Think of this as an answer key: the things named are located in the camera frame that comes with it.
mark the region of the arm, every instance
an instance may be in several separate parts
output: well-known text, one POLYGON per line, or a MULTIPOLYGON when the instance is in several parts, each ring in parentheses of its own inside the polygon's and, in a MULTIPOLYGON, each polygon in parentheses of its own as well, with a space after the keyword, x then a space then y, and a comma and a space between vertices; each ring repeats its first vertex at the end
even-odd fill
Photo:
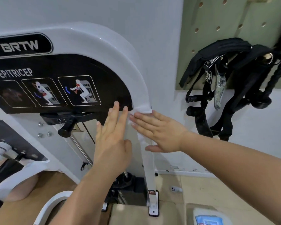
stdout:
POLYGON ((230 142, 201 136, 153 111, 135 113, 133 127, 158 145, 152 152, 183 151, 233 192, 276 224, 281 224, 281 159, 230 142))
POLYGON ((123 140, 128 108, 118 120, 119 103, 109 109, 105 125, 97 122, 94 166, 83 177, 50 225, 98 224, 105 197, 113 181, 130 164, 132 145, 123 140))

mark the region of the tile floor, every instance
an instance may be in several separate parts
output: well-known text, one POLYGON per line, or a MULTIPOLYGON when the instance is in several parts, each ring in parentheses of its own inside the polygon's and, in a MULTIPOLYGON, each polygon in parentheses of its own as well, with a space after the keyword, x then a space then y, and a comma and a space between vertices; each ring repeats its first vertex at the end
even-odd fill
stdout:
POLYGON ((192 208, 198 206, 223 212, 233 225, 273 225, 216 178, 158 175, 156 185, 159 217, 148 216, 146 207, 114 205, 109 225, 191 225, 192 208), (172 185, 182 187, 183 193, 171 192, 172 185))

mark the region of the wall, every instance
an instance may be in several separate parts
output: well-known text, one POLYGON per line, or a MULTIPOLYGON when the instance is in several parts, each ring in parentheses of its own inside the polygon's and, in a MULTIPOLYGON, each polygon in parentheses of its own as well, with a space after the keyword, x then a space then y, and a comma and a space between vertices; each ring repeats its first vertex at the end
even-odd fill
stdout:
MULTIPOLYGON (((194 118, 185 114, 186 92, 175 91, 182 6, 183 0, 0 0, 0 31, 74 21, 109 27, 139 53, 147 70, 152 108, 195 130, 194 118)), ((246 107, 234 115, 231 142, 281 157, 281 90, 271 98, 273 104, 267 109, 246 107)), ((210 124, 219 115, 212 104, 206 113, 210 124)), ((155 163, 158 170, 208 175, 180 152, 156 154, 155 163)))

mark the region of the pegboard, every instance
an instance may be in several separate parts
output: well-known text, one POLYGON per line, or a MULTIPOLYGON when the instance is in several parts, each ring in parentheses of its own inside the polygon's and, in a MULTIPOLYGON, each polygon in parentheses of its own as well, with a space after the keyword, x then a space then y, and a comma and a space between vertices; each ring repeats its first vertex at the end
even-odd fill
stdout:
MULTIPOLYGON (((176 90, 189 61, 205 46, 222 39, 239 37, 252 45, 273 47, 281 33, 281 0, 254 3, 248 0, 184 0, 176 90)), ((203 89, 201 78, 194 89, 203 89)), ((281 88, 281 79, 276 84, 281 88)))

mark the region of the wooden floor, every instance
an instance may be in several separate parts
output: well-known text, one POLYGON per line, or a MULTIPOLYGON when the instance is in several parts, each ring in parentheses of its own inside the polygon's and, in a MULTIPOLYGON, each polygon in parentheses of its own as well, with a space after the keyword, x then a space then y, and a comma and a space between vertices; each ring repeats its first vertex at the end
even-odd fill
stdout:
MULTIPOLYGON (((45 203, 55 194, 74 190, 77 185, 65 174, 44 171, 39 174, 39 181, 28 197, 15 202, 5 202, 0 208, 0 224, 32 225, 45 203)), ((102 213, 101 225, 108 224, 109 212, 102 213)))

